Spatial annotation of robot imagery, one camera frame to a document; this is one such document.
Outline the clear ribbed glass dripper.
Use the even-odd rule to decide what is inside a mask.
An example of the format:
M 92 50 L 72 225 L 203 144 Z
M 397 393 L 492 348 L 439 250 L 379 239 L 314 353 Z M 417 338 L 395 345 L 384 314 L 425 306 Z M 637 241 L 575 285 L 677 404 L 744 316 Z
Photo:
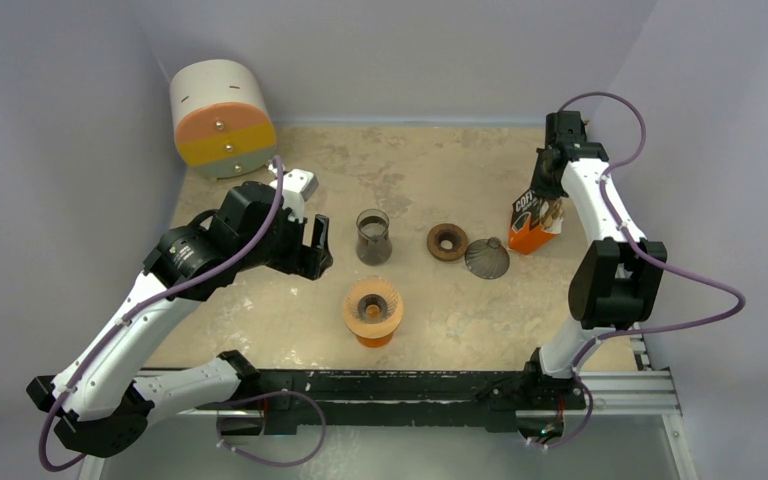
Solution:
M 358 281 L 345 300 L 349 316 L 364 324 L 389 320 L 400 304 L 400 294 L 387 280 L 368 277 Z

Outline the orange glass carafe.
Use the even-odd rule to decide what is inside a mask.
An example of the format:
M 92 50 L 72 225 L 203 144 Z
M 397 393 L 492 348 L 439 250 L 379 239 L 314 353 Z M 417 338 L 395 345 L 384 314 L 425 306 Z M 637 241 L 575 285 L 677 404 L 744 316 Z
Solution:
M 355 335 L 355 338 L 361 345 L 367 348 L 380 348 L 387 345 L 392 340 L 393 336 L 394 332 L 377 338 L 370 338 L 362 335 Z

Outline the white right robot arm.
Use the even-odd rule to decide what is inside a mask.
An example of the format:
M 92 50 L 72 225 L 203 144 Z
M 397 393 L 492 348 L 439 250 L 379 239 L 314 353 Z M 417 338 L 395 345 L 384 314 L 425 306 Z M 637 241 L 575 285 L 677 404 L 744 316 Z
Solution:
M 524 376 L 521 392 L 544 407 L 573 379 L 601 335 L 620 333 L 651 315 L 662 273 L 645 260 L 664 261 L 663 243 L 646 238 L 625 209 L 610 176 L 604 147 L 591 142 L 577 111 L 549 113 L 526 195 L 535 207 L 527 225 L 538 225 L 539 205 L 552 211 L 561 199 L 575 206 L 588 242 L 568 289 L 569 317 L 550 342 L 533 354 L 540 369 Z

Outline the orange coffee filter box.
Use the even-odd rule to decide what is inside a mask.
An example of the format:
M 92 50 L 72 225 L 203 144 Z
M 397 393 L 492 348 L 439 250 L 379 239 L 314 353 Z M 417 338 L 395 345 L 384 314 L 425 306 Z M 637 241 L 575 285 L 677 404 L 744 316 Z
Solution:
M 508 248 L 531 254 L 562 231 L 564 210 L 560 198 L 542 197 L 526 190 L 512 204 Z

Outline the grey glass carafe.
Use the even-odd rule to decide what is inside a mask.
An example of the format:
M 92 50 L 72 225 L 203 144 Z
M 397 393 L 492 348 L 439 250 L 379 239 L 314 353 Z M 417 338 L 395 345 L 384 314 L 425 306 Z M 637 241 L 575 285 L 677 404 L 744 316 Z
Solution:
M 366 209 L 356 219 L 358 259 L 369 266 L 385 263 L 392 254 L 389 237 L 390 220 L 379 209 Z

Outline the white round drawer cabinet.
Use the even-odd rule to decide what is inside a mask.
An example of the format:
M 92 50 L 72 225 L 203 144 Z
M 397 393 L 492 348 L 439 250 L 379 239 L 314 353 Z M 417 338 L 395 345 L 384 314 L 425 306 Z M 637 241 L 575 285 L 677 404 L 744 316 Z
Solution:
M 245 175 L 271 161 L 277 134 L 256 77 L 227 59 L 196 62 L 169 85 L 176 150 L 212 179 Z

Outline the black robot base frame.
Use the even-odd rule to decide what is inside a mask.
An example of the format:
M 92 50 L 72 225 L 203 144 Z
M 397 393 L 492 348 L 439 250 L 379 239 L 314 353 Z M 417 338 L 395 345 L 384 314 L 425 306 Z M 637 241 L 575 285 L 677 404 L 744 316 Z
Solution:
M 519 413 L 551 419 L 586 408 L 576 380 L 542 375 L 537 361 L 515 371 L 256 369 L 245 358 L 242 383 L 221 410 L 261 408 L 269 435 L 300 426 L 474 427 L 521 430 Z

